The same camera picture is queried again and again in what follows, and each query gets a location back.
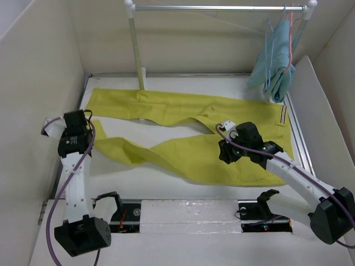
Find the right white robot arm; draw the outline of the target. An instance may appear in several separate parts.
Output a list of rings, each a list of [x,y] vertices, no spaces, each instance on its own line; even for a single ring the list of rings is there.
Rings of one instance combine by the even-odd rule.
[[[247,157],[251,162],[276,175],[301,197],[290,198],[277,190],[268,190],[257,198],[256,211],[262,218],[273,214],[285,216],[310,227],[326,244],[340,244],[340,239],[354,229],[354,195],[324,183],[299,166],[283,148],[273,141],[264,141],[256,125],[236,125],[230,120],[216,124],[219,159],[226,164]]]

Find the yellow-green trousers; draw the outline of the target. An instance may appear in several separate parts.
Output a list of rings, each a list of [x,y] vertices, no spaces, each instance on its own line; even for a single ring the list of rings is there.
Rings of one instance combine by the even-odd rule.
[[[291,154],[291,125],[283,105],[210,95],[95,88],[87,108],[96,117],[145,119],[161,126],[197,121],[210,130],[206,135],[170,139],[146,148],[122,137],[108,137],[100,121],[94,120],[94,146],[113,161],[129,166],[151,162],[198,183],[240,187],[283,185],[280,178],[247,158],[231,164],[221,161],[218,145],[221,137],[215,129],[216,124],[225,120],[237,124],[252,122],[263,139],[275,142]]]

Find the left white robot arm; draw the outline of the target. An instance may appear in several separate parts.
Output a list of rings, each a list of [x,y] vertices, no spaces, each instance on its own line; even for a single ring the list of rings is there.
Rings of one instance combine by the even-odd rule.
[[[100,250],[111,245],[111,219],[123,214],[123,204],[115,191],[90,197],[89,170],[95,138],[93,125],[83,110],[65,113],[65,127],[58,154],[65,173],[65,211],[63,224],[54,229],[54,237],[71,256]]]

